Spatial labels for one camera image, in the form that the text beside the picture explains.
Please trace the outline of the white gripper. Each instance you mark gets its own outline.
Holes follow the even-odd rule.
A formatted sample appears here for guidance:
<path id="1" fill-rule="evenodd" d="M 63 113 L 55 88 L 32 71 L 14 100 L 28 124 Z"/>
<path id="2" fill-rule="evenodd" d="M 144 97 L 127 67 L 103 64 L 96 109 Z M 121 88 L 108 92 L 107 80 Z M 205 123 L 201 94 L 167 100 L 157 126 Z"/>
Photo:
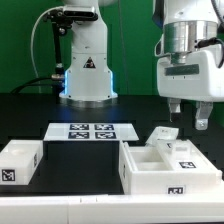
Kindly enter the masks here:
<path id="1" fill-rule="evenodd" d="M 208 128 L 212 102 L 224 102 L 224 65 L 219 68 L 220 61 L 220 45 L 189 53 L 182 65 L 173 65 L 168 57 L 158 60 L 157 88 L 160 96 L 169 98 L 171 122 L 180 118 L 180 99 L 194 100 L 200 101 L 196 103 L 195 128 Z"/>

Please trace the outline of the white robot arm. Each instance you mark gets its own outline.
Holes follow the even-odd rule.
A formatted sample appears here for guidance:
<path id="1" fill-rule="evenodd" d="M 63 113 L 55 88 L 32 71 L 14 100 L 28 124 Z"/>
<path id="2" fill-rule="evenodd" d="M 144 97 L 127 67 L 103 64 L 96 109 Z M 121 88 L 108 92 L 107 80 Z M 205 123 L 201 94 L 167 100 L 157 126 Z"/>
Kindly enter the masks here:
<path id="1" fill-rule="evenodd" d="M 60 99 L 77 106 L 113 101 L 107 65 L 107 26 L 99 8 L 117 0 L 63 0 L 55 9 L 73 31 L 71 64 Z M 172 115 L 183 99 L 196 103 L 195 128 L 205 130 L 215 102 L 224 102 L 224 0 L 153 0 L 153 21 L 162 29 L 155 46 L 157 88 Z"/>

